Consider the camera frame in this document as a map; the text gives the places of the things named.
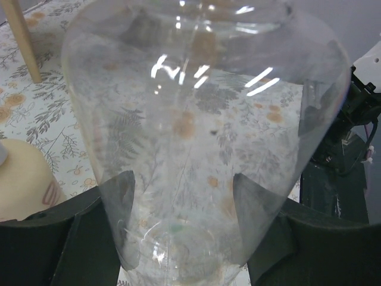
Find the table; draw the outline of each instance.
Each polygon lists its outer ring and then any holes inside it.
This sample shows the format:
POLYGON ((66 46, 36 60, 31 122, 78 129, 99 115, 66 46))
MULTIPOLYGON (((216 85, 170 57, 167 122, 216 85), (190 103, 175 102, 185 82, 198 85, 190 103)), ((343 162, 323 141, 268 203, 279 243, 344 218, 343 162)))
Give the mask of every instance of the table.
MULTIPOLYGON (((9 25, 0 27, 0 139, 21 139, 37 146, 68 198, 96 185, 60 61, 69 22, 90 2, 53 0, 25 16, 42 75, 39 84, 32 82, 9 25)), ((298 200, 298 196, 296 186, 290 197, 298 200)), ((248 284, 244 268, 232 285, 248 284)), ((122 285, 128 283, 121 273, 118 286, 122 285)))

